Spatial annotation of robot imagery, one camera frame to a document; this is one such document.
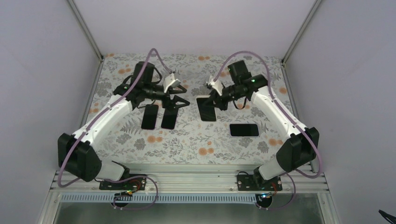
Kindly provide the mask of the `aluminium rail frame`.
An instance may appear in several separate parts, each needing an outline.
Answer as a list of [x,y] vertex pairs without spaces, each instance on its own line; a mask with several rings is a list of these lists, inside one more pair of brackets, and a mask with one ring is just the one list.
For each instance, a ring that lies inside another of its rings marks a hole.
[[[236,176],[252,165],[131,165],[146,174],[145,190],[137,193],[255,194],[238,191]],[[307,179],[298,173],[282,177],[283,190],[270,210],[241,203],[127,203],[116,210],[110,203],[64,203],[63,193],[115,193],[98,182],[78,181],[66,188],[53,182],[38,222],[41,224],[337,224],[339,218],[324,175]]]

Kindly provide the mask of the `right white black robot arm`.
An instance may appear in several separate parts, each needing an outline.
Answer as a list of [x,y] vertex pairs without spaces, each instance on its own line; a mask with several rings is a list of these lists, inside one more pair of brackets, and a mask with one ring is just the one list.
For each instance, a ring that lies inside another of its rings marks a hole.
[[308,128],[285,107],[272,92],[268,77],[252,76],[244,61],[228,65],[228,70],[233,85],[226,87],[214,76],[209,76],[206,84],[211,92],[205,103],[213,102],[214,107],[225,111],[229,102],[245,98],[267,116],[283,141],[275,157],[254,170],[253,184],[257,189],[266,189],[272,178],[298,170],[319,157],[318,130]]

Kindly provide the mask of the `floral table mat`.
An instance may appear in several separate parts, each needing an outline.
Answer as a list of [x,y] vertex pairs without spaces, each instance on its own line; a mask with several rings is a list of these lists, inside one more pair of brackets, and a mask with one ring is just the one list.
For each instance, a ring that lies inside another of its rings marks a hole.
[[[215,122],[201,120],[196,97],[209,94],[205,80],[219,74],[226,86],[232,84],[224,55],[162,55],[160,62],[152,56],[150,62],[166,75],[167,69],[177,72],[177,78],[187,92],[181,97],[190,102],[179,109],[173,130],[161,128],[164,109],[159,108],[154,130],[143,130],[144,108],[133,110],[121,119],[95,147],[100,159],[120,163],[154,164],[250,164],[260,165],[274,158],[283,141],[275,126],[251,102],[243,99],[230,103],[226,111],[216,111]],[[258,137],[232,137],[230,124],[257,124]]]

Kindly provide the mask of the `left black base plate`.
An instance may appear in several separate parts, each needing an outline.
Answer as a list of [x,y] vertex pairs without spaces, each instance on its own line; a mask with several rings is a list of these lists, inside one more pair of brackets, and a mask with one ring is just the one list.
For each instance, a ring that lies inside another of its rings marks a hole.
[[114,183],[108,181],[101,181],[99,184],[100,190],[120,190],[120,191],[139,191],[145,190],[147,175],[145,174],[129,174],[121,178],[122,182]]

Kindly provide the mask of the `left aluminium corner post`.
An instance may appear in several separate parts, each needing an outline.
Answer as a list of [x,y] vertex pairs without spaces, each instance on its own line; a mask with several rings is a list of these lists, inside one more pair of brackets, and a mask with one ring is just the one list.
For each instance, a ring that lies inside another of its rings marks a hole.
[[80,12],[77,4],[75,3],[74,0],[67,0],[67,3],[69,4],[74,16],[76,17],[76,19],[78,21],[79,26],[81,27],[81,29],[82,29],[87,41],[89,42],[92,50],[94,51],[95,55],[97,56],[97,58],[100,61],[103,61],[103,55],[100,52],[99,47],[96,44],[96,42],[95,42],[95,40],[93,38],[93,35],[90,32],[90,30],[89,30],[89,28],[88,28],[88,26],[87,26],[87,24],[86,24],[86,22],[85,22],[85,20],[84,20],[84,18],[82,16],[81,12]]

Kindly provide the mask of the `black object bottom corner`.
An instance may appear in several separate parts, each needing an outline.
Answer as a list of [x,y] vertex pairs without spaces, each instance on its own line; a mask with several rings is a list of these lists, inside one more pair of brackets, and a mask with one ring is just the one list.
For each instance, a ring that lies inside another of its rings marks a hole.
[[390,224],[396,224],[396,217],[382,210],[378,210],[379,214]]

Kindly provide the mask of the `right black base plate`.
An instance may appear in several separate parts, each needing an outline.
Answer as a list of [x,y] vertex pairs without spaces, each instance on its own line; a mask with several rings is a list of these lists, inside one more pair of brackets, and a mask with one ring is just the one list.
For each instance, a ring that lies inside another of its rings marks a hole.
[[259,175],[238,173],[236,176],[238,191],[282,191],[282,181],[279,176],[264,180]]

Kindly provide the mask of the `right aluminium corner post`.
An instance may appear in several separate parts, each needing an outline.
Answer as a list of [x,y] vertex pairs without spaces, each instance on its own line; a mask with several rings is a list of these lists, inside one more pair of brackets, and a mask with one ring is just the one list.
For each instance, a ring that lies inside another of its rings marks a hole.
[[304,19],[302,25],[300,26],[296,36],[294,37],[292,43],[290,44],[288,50],[286,51],[283,59],[282,59],[282,63],[285,66],[287,61],[289,60],[291,54],[293,53],[295,47],[297,46],[297,44],[299,43],[300,38],[303,36],[306,28],[309,26],[312,18],[314,17],[314,15],[316,14],[317,9],[319,8],[319,6],[321,5],[322,0],[315,0],[312,7],[310,8],[306,18]]

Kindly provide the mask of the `phone in grey case bottom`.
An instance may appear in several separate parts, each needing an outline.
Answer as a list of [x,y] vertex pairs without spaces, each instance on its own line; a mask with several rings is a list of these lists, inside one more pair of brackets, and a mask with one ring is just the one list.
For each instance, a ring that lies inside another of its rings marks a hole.
[[257,124],[230,124],[229,131],[232,137],[258,137],[260,135]]

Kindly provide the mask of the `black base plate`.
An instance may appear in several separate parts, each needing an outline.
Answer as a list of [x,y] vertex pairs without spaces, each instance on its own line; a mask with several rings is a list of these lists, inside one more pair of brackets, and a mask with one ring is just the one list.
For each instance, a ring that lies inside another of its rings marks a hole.
[[236,176],[238,191],[282,191],[282,181],[279,176],[264,180],[259,175],[238,173]]
[[101,181],[99,184],[100,190],[120,190],[120,191],[139,191],[145,190],[147,175],[145,174],[129,174],[121,178],[122,182],[114,183],[108,181]]

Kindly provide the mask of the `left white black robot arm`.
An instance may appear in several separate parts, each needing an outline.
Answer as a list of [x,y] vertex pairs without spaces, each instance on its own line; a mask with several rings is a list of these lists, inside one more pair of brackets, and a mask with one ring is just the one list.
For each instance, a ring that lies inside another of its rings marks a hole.
[[112,96],[98,114],[73,134],[63,133],[57,140],[60,175],[67,171],[79,180],[94,179],[111,181],[118,189],[130,183],[128,168],[115,161],[102,161],[95,147],[110,133],[112,128],[126,115],[141,108],[149,99],[160,101],[166,112],[177,112],[190,102],[179,95],[187,89],[169,71],[153,81],[154,72],[159,70],[149,62],[138,62],[132,74],[127,76],[113,91]]

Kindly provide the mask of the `aluminium corner post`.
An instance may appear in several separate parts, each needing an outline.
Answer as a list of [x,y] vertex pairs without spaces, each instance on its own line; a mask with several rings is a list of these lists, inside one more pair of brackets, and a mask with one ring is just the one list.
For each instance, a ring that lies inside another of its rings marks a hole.
[[283,59],[282,59],[282,63],[285,66],[287,61],[289,60],[291,54],[293,53],[295,47],[297,46],[297,44],[299,43],[300,38],[303,36],[306,28],[309,26],[312,18],[314,17],[314,15],[316,14],[317,9],[319,8],[319,6],[321,5],[322,0],[315,0],[312,7],[310,8],[306,18],[304,19],[302,25],[300,26],[296,36],[294,37],[292,43],[290,44],[288,50],[286,51]]
[[80,12],[77,4],[75,3],[74,0],[67,0],[67,3],[69,4],[74,16],[76,17],[76,19],[78,21],[79,26],[81,27],[81,29],[82,29],[87,41],[89,42],[92,50],[94,51],[95,55],[97,56],[97,58],[100,61],[103,61],[103,55],[100,52],[99,47],[96,44],[96,42],[95,42],[95,40],[93,38],[93,35],[90,32],[90,30],[89,30],[89,28],[88,28],[88,26],[87,26],[87,24],[86,24],[86,22],[85,22],[85,20],[84,20],[84,18],[82,16],[81,12]]

